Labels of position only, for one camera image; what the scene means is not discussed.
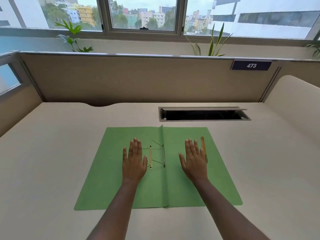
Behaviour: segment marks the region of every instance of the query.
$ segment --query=green plant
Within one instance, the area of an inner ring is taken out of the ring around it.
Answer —
[[[306,48],[315,48],[315,51],[314,51],[312,57],[317,56],[317,58],[320,59],[320,43],[307,44],[304,47],[306,47]]]
[[[218,44],[220,44],[220,41],[221,41],[221,38],[222,38],[223,28],[224,28],[224,23],[223,23],[223,25],[222,25],[222,27],[221,27],[221,30],[220,30],[220,33],[219,33],[219,36],[218,36],[217,43],[216,43],[216,45],[214,46],[214,24],[213,24],[213,28],[212,28],[212,31],[211,31],[211,38],[212,38],[212,40],[211,40],[211,43],[210,43],[208,56],[224,56],[224,55],[225,55],[225,54],[219,55],[219,51],[220,51],[220,49],[222,48],[222,46],[224,45],[224,43],[227,41],[227,39],[229,39],[229,38],[232,36],[232,34],[230,34],[230,36],[227,37],[227,38],[223,41],[222,45],[221,45],[221,46],[219,47],[219,49],[217,50],[217,46],[218,46]],[[191,44],[194,55],[197,56],[197,55],[198,55],[198,52],[199,52],[199,56],[201,56],[201,49],[200,49],[200,47],[198,46],[198,44],[195,43],[196,47],[194,47],[193,44],[190,42],[190,40],[188,39],[187,36],[186,36],[186,39],[187,39],[187,40],[189,41],[189,43]]]
[[[81,30],[82,30],[82,26],[81,24],[78,24],[76,25],[75,27],[73,27],[73,24],[71,22],[69,22],[69,25],[66,23],[65,20],[62,20],[64,24],[61,24],[61,23],[55,23],[56,26],[62,26],[62,27],[65,27],[67,30],[69,30],[73,35],[76,35],[78,34]],[[71,50],[73,52],[90,52],[90,51],[93,51],[93,48],[92,46],[90,46],[89,48],[86,48],[84,47],[83,49],[81,49],[78,45],[78,39],[77,38],[73,38],[73,37],[70,37],[70,36],[66,36],[66,35],[63,35],[63,34],[59,34],[57,36],[58,38],[62,39],[64,43],[68,43],[71,45]]]

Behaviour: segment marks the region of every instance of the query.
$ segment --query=dark blue sign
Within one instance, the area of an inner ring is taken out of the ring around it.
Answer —
[[[267,71],[272,61],[234,60],[231,70]]]

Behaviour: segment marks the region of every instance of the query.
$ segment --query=right hand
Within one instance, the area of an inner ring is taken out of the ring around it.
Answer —
[[[188,179],[193,184],[198,181],[208,180],[206,157],[201,148],[199,150],[197,140],[185,140],[186,161],[182,153],[179,153],[181,167]]]

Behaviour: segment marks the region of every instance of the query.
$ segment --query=glass pane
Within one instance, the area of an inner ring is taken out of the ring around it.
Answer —
[[[305,39],[320,0],[188,0],[185,35]]]
[[[97,0],[0,0],[0,27],[65,29],[55,22],[102,31]]]
[[[177,0],[109,0],[112,28],[175,30]]]
[[[0,94],[20,84],[9,65],[0,66]]]

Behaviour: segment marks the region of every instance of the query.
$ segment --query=white desk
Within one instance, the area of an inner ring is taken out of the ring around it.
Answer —
[[[158,106],[239,106],[252,121],[161,123]],[[106,127],[162,124],[208,127],[237,208],[268,237],[318,239],[320,148],[262,103],[42,103],[0,138],[0,238],[86,239],[104,211],[73,207]],[[190,207],[132,210],[127,239],[221,236],[205,207]]]

